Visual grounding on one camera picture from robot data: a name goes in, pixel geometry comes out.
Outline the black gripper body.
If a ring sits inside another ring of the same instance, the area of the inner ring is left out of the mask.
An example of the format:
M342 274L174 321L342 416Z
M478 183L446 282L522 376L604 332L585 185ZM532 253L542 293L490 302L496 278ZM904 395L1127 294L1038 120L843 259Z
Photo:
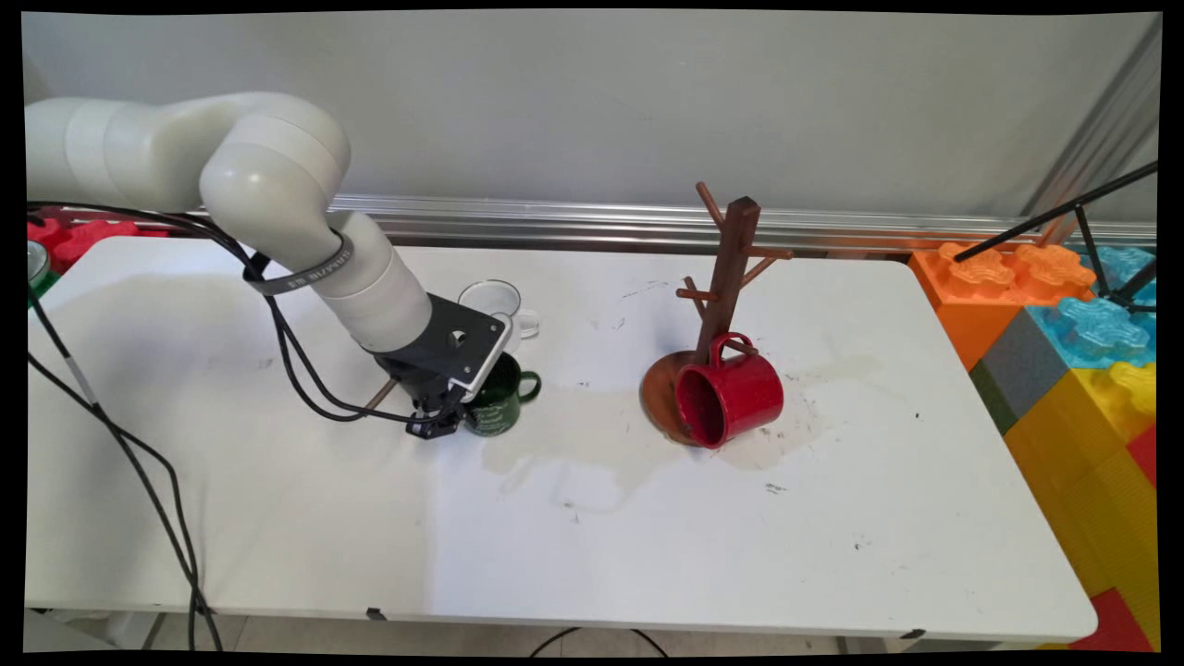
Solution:
M413 420L437 418L437 422L461 422L463 406L461 398L453 396L448 376L397 360L394 357L381 357L381 367L388 371L390 378L397 380L399 388L412 401Z

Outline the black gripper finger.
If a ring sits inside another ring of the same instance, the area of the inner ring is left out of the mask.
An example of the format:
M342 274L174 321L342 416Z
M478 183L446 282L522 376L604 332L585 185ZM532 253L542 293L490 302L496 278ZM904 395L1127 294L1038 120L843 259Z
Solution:
M463 425L463 408L440 409L438 414L432 414L432 417L435 421L430 423L411 423L407 425L407 434L424 441L455 434Z

